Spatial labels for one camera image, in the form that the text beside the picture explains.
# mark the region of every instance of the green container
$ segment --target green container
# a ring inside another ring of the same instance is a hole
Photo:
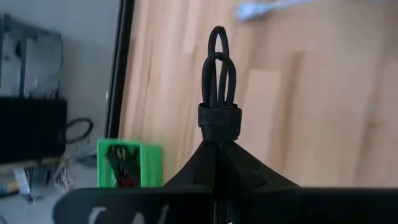
[[[162,151],[159,146],[148,146],[139,141],[121,141],[102,139],[97,143],[97,186],[115,187],[113,170],[106,158],[108,147],[123,144],[128,148],[139,148],[139,165],[141,168],[141,187],[160,187],[162,181]]]

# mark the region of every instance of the blue object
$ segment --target blue object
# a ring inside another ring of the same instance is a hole
[[[235,10],[235,18],[244,22],[267,14],[274,9],[283,9],[313,0],[279,0],[276,2],[242,2]]]

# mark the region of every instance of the black paracord loop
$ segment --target black paracord loop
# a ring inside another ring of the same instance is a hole
[[[223,53],[214,52],[217,35],[223,44]],[[204,141],[228,142],[237,140],[241,131],[242,110],[233,103],[236,88],[236,69],[230,59],[228,39],[222,27],[216,27],[210,34],[208,58],[202,69],[203,103],[198,107],[198,124],[202,130]],[[216,63],[223,62],[220,83],[216,86]],[[226,78],[228,76],[228,91],[225,101]]]
[[[223,47],[223,53],[229,57],[229,45],[228,45],[228,38],[226,36],[226,31],[224,27],[217,26],[215,27],[209,37],[209,42],[208,42],[208,50],[207,50],[207,56],[209,57],[211,54],[216,52],[216,41],[217,37],[220,37],[221,40],[221,45]],[[217,88],[217,71],[216,71],[216,62],[214,61],[213,65],[213,73],[212,73],[212,78],[211,78],[211,89],[216,90]],[[222,85],[221,83],[226,83],[226,77],[227,77],[227,72],[228,68],[226,64],[223,62],[221,66],[221,73],[220,73],[220,85],[218,87],[218,97],[217,97],[217,91],[211,91],[210,93],[210,108],[216,108],[219,106],[224,106],[224,100],[225,100],[225,85]],[[227,102],[232,103],[234,96],[231,98],[228,98],[227,96]]]

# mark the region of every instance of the wooden floor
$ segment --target wooden floor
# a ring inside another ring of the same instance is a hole
[[[398,4],[314,1],[239,23],[238,2],[137,1],[121,136],[162,145],[165,180],[184,165],[201,141],[201,67],[220,25],[240,145],[301,185],[398,187]]]

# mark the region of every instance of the black plastic frame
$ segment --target black plastic frame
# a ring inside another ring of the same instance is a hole
[[[120,3],[112,75],[108,91],[108,108],[105,126],[106,138],[117,138],[119,135],[134,3],[135,0],[121,0]]]

